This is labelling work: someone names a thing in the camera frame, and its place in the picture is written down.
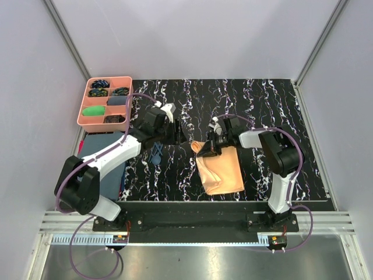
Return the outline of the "peach cloth napkin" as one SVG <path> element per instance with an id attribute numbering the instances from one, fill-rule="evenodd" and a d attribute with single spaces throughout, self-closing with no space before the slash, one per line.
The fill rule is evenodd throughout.
<path id="1" fill-rule="evenodd" d="M 215 157 L 196 157 L 200 180 L 207 195 L 244 191 L 237 149 L 227 147 Z"/>

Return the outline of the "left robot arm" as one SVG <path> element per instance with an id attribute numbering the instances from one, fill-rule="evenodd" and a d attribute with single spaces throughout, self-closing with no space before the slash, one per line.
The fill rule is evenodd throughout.
<path id="1" fill-rule="evenodd" d="M 163 145 L 185 142 L 186 137 L 174 112 L 172 103 L 153 107 L 139 125 L 106 148 L 84 158 L 67 158 L 54 191 L 56 203 L 63 202 L 72 212 L 81 215 L 102 217 L 110 229 L 121 230 L 126 217 L 120 213 L 121 207 L 116 202 L 100 194 L 101 180 L 156 142 Z"/>

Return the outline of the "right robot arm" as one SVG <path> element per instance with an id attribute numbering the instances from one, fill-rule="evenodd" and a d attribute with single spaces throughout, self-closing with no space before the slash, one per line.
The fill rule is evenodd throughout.
<path id="1" fill-rule="evenodd" d="M 306 160 L 307 153 L 295 140 L 295 133 L 288 124 L 270 128 L 246 128 L 240 116 L 220 115 L 209 124 L 207 141 L 196 154 L 197 158 L 221 156 L 228 147 L 263 150 L 273 173 L 272 190 L 268 199 L 271 213 L 265 216 L 265 226 L 271 231 L 282 228 L 284 213 L 291 210 L 291 195 L 295 180 Z"/>

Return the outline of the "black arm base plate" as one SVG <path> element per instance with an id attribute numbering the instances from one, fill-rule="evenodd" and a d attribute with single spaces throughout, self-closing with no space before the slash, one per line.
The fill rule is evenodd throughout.
<path id="1" fill-rule="evenodd" d="M 273 214 L 266 202 L 120 202 L 122 209 L 114 222 L 98 218 L 95 232 L 114 232 L 131 226 L 131 232 L 157 228 L 234 228 L 249 232 L 299 231 L 291 210 Z"/>

